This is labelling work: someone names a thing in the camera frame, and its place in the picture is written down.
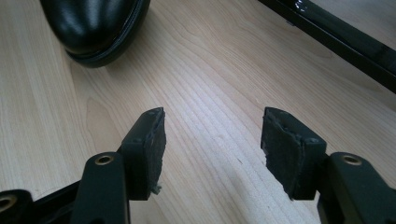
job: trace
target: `leather shoe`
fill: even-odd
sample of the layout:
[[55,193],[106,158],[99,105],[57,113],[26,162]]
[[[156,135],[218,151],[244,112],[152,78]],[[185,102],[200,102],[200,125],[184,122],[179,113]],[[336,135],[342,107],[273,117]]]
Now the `leather shoe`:
[[117,59],[131,44],[150,0],[40,0],[67,54],[88,67]]

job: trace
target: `wooden table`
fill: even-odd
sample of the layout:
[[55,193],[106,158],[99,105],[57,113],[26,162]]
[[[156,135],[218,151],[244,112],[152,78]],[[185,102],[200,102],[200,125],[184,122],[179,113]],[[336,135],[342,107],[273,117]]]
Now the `wooden table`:
[[114,63],[72,62],[38,1],[0,3],[0,191],[41,198],[114,151],[163,106],[163,187],[133,223],[319,223],[291,202],[260,149],[266,106],[369,160],[396,187],[396,95],[256,0],[151,2]]

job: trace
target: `shoe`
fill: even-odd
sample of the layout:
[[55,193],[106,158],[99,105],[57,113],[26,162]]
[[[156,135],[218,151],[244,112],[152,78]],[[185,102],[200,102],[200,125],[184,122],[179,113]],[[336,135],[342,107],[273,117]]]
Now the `shoe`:
[[87,67],[116,60],[131,44],[150,0],[40,0],[67,54]]

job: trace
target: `shiny black leather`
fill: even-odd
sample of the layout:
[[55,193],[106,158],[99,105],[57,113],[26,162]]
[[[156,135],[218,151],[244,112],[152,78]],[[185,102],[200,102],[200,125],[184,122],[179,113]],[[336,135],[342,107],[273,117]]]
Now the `shiny black leather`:
[[106,65],[129,46],[149,0],[40,0],[67,53],[89,67]]

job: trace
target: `metal frame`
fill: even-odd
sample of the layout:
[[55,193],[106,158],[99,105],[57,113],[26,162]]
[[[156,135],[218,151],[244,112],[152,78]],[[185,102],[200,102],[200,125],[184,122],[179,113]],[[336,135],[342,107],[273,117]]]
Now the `metal frame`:
[[396,93],[396,51],[309,0],[259,0]]

